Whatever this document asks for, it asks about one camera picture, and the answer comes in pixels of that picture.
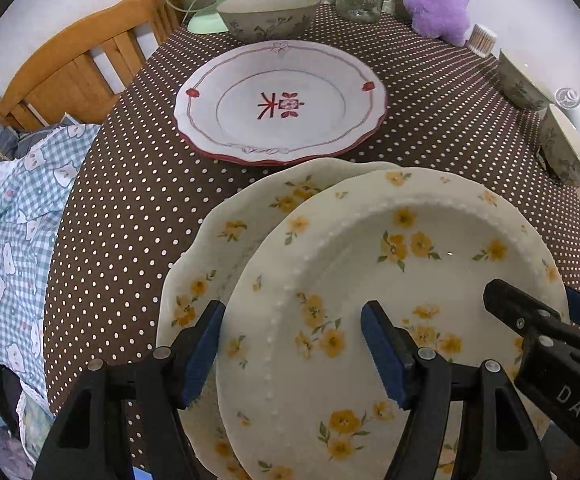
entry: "screw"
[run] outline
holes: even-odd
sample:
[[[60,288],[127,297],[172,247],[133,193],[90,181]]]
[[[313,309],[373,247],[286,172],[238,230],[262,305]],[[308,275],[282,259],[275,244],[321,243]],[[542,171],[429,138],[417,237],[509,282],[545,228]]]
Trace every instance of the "screw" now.
[[[91,372],[96,372],[97,370],[101,370],[103,368],[103,361],[99,358],[93,359],[88,363],[88,370]]]
[[[168,357],[170,357],[170,348],[168,348],[167,346],[160,346],[159,348],[155,349],[155,351],[152,353],[152,355],[154,355],[155,359],[167,359]]]
[[[490,359],[489,361],[486,361],[486,370],[489,372],[492,372],[493,374],[496,374],[497,372],[501,371],[501,365],[499,363],[497,363],[496,361],[493,361],[492,359]]]
[[[548,348],[554,346],[554,341],[550,339],[547,335],[539,336],[539,343],[541,343],[544,346],[547,346]]]
[[[432,348],[428,348],[427,346],[419,348],[417,354],[419,355],[419,357],[425,359],[426,361],[432,361],[432,359],[436,357],[436,352]]]

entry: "table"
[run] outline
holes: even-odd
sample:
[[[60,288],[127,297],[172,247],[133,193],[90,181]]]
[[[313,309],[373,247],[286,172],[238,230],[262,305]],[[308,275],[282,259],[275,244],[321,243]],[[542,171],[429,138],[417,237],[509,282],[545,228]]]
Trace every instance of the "table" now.
[[[563,280],[580,289],[580,203],[534,159],[540,118],[496,89],[497,60],[427,40],[393,16],[350,23],[321,6],[304,38],[357,56],[388,91],[381,128],[342,158],[451,171],[502,195],[539,231]],[[57,411],[86,362],[132,362],[153,349],[168,269],[208,212],[280,168],[243,167],[195,152],[177,134],[187,77],[238,46],[228,35],[177,30],[148,60],[103,125],[74,184],[46,295],[48,400]],[[143,457],[140,414],[127,409],[132,455]]]

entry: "wooden chair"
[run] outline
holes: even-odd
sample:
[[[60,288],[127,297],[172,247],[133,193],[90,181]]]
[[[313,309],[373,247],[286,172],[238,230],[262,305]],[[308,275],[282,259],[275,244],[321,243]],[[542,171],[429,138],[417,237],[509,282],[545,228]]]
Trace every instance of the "wooden chair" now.
[[[0,123],[16,130],[43,126],[31,105],[48,123],[59,122],[67,112],[101,124],[119,94],[110,89],[90,50],[100,46],[127,86],[145,62],[132,31],[144,23],[161,44],[179,27],[180,15],[164,0],[122,0],[62,30],[15,74],[0,98]]]

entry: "bed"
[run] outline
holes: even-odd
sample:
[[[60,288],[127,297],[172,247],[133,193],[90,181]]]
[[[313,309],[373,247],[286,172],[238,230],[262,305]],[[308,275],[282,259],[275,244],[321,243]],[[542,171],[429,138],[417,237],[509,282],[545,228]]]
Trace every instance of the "bed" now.
[[[25,156],[0,162],[0,364],[20,379],[17,411],[33,462],[52,420],[42,327],[54,242],[81,163],[118,98],[92,49],[103,50],[126,86],[145,62],[135,28],[148,23],[161,44],[179,22],[164,0],[123,0],[51,38],[0,97],[0,124],[14,128],[20,140],[30,144],[38,129],[52,125],[46,138],[26,146]],[[66,114],[84,124],[66,125]]]

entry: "red emblem on plate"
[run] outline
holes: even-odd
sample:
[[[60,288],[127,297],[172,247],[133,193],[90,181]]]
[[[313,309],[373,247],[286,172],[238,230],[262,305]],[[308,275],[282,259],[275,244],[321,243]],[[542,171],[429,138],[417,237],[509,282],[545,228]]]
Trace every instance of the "red emblem on plate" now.
[[[258,106],[263,107],[263,111],[259,114],[259,117],[257,119],[261,120],[263,116],[268,112],[270,112],[270,119],[273,119],[275,117],[275,110],[277,107],[279,108],[279,110],[283,110],[281,114],[282,119],[288,117],[298,117],[299,114],[295,112],[295,110],[298,110],[301,106],[305,105],[305,103],[302,103],[299,100],[298,98],[299,94],[297,92],[294,93],[283,92],[281,95],[283,99],[279,99],[277,101],[275,92],[272,93],[271,98],[268,98],[268,96],[262,92],[261,97],[263,98],[264,102],[262,104],[259,104]]]

